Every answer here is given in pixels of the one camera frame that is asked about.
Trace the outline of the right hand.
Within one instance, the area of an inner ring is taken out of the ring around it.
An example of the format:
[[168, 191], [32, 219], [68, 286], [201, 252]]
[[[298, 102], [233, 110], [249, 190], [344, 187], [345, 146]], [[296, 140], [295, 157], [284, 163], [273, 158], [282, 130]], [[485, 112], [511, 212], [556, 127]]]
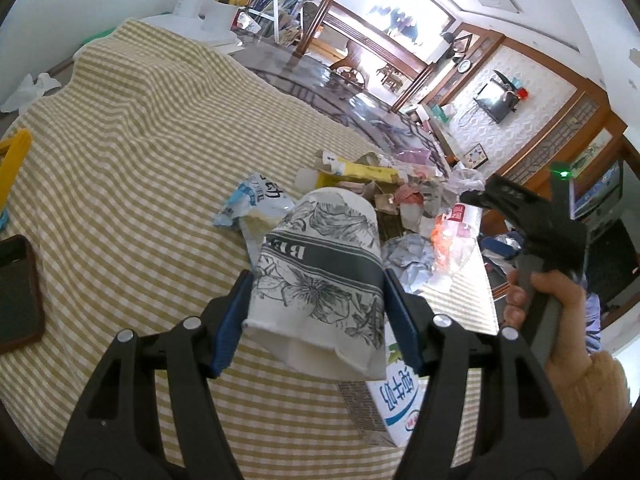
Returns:
[[[506, 326], [520, 330], [526, 320], [523, 309], [528, 296], [518, 286], [518, 271], [506, 274], [509, 283], [503, 319]], [[550, 295], [562, 304], [553, 349], [546, 363], [547, 376], [555, 387], [564, 388], [582, 376], [591, 360], [586, 348], [586, 295], [582, 286], [559, 271], [533, 273], [530, 282], [536, 292]]]

